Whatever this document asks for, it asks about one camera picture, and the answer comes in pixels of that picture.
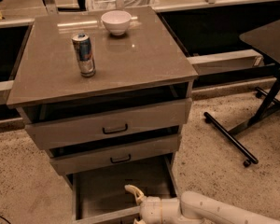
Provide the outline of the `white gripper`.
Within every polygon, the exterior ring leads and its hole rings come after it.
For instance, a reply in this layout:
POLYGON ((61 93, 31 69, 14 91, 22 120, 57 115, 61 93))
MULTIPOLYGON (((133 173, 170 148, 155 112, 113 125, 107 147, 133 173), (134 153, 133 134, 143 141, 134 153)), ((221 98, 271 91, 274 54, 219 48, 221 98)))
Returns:
POLYGON ((130 184, 124 188, 134 196, 136 204, 140 206, 140 220, 135 219, 133 224, 178 224, 181 211, 177 198, 146 197, 142 190, 130 184))

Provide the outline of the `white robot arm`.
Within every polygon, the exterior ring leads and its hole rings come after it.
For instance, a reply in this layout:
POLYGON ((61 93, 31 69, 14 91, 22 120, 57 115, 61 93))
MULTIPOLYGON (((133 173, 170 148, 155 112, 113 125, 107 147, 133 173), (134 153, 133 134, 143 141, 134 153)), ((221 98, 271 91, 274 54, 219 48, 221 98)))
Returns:
POLYGON ((126 185, 139 206, 139 220, 133 224, 280 224, 279 220, 223 203, 202 194, 185 191, 179 198, 146 196, 138 187, 126 185))

